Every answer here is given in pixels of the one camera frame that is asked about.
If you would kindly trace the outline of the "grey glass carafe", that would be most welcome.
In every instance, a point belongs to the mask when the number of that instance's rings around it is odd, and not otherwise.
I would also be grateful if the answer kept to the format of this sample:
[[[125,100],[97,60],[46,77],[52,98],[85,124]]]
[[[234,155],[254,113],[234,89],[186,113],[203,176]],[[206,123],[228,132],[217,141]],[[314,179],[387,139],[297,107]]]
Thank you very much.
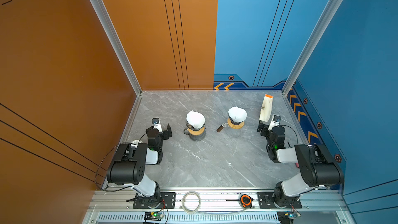
[[[189,131],[190,131],[190,129],[184,129],[183,133],[195,142],[203,140],[206,136],[206,131],[204,131],[203,133],[201,133],[199,135],[191,134]]]

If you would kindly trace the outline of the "white paper coffee filter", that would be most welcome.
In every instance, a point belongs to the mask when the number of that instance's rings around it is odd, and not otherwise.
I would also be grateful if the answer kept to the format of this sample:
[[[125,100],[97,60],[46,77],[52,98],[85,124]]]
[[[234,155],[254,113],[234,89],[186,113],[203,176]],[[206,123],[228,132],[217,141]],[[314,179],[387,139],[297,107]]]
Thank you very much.
[[[195,111],[190,111],[186,116],[187,127],[192,130],[200,130],[205,124],[205,117],[203,114]]]

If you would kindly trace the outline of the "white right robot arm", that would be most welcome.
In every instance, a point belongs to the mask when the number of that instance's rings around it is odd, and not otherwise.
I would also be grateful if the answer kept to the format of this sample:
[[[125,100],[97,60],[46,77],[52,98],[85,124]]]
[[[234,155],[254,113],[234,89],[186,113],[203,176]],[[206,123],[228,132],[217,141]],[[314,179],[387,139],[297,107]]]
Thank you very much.
[[[270,124],[260,120],[257,132],[266,138],[266,151],[272,162],[297,163],[300,170],[296,176],[276,184],[272,200],[277,207],[289,207],[307,192],[344,182],[342,169],[325,145],[296,144],[286,148],[285,128],[274,120]]]

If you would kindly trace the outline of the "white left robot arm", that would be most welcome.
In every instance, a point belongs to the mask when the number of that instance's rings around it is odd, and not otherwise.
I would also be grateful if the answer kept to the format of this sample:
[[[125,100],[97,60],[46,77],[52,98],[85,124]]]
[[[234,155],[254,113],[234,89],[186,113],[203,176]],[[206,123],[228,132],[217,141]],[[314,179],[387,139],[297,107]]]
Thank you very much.
[[[162,130],[153,124],[146,130],[147,142],[120,144],[107,170],[107,181],[137,192],[133,199],[138,208],[157,208],[163,206],[159,184],[145,174],[147,165],[158,165],[163,160],[163,143],[173,136],[167,125]]]

